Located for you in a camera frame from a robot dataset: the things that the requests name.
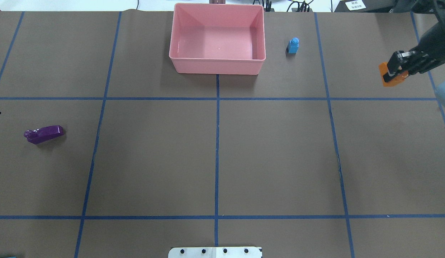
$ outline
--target pink bin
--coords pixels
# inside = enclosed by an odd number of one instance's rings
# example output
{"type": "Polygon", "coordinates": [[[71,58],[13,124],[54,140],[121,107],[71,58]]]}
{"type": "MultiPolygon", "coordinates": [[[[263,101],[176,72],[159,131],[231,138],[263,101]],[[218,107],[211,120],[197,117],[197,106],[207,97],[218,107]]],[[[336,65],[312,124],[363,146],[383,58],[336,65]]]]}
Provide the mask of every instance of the pink bin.
{"type": "Polygon", "coordinates": [[[265,61],[264,9],[176,4],[169,56],[179,73],[258,75],[265,61]]]}

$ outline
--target table surface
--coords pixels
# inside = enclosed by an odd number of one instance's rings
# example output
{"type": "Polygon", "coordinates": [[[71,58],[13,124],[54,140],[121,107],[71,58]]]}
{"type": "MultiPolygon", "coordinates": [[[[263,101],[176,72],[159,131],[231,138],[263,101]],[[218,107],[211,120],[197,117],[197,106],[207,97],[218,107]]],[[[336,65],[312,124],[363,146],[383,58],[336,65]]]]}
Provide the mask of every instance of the table surface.
{"type": "Polygon", "coordinates": [[[258,76],[178,74],[172,17],[0,12],[0,257],[445,257],[445,65],[378,74],[434,16],[266,13],[258,76]]]}

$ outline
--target purple object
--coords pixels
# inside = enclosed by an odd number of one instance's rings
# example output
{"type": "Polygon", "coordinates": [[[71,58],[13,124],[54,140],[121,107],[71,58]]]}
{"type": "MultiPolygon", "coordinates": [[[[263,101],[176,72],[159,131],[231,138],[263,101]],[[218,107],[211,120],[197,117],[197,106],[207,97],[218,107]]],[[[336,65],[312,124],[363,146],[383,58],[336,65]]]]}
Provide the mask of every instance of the purple object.
{"type": "Polygon", "coordinates": [[[59,125],[51,125],[36,130],[28,130],[23,134],[23,136],[26,137],[29,142],[38,144],[49,139],[60,137],[63,134],[65,134],[63,132],[63,127],[59,125]]]}

